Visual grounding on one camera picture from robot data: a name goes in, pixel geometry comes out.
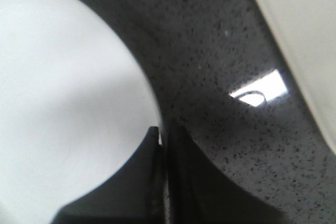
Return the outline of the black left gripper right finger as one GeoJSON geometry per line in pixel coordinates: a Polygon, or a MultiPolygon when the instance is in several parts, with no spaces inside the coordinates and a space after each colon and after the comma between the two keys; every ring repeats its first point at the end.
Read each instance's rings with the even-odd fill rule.
{"type": "Polygon", "coordinates": [[[176,122],[167,139],[167,171],[171,223],[289,223],[226,177],[176,122]]]}

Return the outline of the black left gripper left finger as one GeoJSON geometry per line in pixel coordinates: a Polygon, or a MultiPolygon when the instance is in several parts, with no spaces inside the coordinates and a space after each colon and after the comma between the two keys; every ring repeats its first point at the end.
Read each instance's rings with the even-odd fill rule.
{"type": "Polygon", "coordinates": [[[62,207],[53,223],[164,223],[163,183],[159,129],[151,126],[112,177],[62,207]]]}

